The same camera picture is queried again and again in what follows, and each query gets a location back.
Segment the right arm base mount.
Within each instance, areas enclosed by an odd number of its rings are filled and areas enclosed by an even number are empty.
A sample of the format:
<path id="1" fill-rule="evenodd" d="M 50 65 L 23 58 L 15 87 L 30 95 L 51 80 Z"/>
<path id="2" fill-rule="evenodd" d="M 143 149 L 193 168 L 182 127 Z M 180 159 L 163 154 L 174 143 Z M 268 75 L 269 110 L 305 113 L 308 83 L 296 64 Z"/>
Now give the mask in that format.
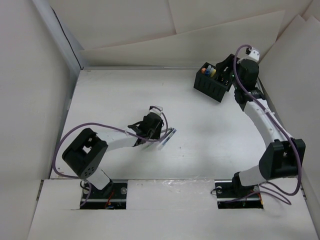
<path id="1" fill-rule="evenodd" d="M 232 180 L 215 180 L 210 194 L 216 197 L 218 209 L 263 209 L 258 185 L 236 186 Z"/>

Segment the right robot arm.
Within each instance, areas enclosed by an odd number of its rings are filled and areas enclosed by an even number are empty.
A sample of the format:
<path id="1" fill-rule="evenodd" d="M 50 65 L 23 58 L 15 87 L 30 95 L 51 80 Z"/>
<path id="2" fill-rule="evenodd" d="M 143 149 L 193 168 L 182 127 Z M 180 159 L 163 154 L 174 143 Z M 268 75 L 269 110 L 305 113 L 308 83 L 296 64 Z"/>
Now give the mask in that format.
<path id="1" fill-rule="evenodd" d="M 234 174 L 232 193 L 243 197 L 255 186 L 280 178 L 296 177 L 297 185 L 301 185 L 306 144 L 302 139 L 293 138 L 270 110 L 265 95 L 256 86 L 258 63 L 230 54 L 216 65 L 216 75 L 218 80 L 234 85 L 235 101 L 254 123 L 265 144 L 256 166 Z"/>

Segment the green gel pen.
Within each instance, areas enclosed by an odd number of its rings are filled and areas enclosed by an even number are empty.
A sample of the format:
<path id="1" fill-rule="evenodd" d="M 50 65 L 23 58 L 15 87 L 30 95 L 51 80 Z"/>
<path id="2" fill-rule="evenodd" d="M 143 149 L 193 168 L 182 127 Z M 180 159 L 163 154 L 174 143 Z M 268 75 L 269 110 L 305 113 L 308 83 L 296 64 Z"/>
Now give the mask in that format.
<path id="1" fill-rule="evenodd" d="M 154 144 L 148 144 L 143 150 L 146 151 L 148 150 L 150 147 L 152 147 Z"/>

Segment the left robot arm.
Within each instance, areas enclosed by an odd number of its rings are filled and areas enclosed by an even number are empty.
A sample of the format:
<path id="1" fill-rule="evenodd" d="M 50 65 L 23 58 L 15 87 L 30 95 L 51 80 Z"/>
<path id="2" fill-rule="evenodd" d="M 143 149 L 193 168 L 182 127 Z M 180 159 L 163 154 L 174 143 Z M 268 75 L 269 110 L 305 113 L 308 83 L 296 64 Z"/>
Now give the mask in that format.
<path id="1" fill-rule="evenodd" d="M 160 108 L 152 106 L 148 114 L 126 129 L 104 126 L 107 132 L 83 129 L 62 154 L 64 162 L 81 180 L 88 181 L 100 198 L 107 198 L 112 191 L 113 181 L 99 167 L 105 153 L 120 148 L 130 148 L 161 138 L 163 124 L 167 124 Z"/>

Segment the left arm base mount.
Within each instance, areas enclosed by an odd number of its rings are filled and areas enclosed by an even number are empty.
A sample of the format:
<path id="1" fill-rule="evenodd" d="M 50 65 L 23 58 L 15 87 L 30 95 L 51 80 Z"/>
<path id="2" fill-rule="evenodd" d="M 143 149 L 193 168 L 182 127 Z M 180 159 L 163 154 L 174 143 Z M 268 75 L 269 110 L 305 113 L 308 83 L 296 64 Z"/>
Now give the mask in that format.
<path id="1" fill-rule="evenodd" d="M 125 210 L 127 208 L 128 182 L 115 180 L 99 190 L 82 180 L 79 208 L 81 210 Z"/>

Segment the dark cap gel pen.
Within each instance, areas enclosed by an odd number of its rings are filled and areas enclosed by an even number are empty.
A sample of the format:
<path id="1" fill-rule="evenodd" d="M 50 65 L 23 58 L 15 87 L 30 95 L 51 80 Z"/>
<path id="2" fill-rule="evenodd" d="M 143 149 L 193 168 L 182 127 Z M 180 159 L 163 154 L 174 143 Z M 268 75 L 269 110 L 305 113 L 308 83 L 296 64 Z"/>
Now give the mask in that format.
<path id="1" fill-rule="evenodd" d="M 163 136 L 163 140 L 166 139 L 169 134 L 171 134 L 173 132 L 173 130 L 175 130 L 174 128 L 170 129 L 164 136 Z"/>

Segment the yellow cap highlighter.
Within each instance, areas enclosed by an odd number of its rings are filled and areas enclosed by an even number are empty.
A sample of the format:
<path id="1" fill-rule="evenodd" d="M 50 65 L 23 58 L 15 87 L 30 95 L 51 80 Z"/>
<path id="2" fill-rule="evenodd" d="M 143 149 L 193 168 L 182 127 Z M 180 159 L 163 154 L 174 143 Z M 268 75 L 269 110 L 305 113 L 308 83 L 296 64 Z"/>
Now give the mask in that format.
<path id="1" fill-rule="evenodd" d="M 210 73 L 210 77 L 212 78 L 216 74 L 216 69 L 213 69 Z"/>

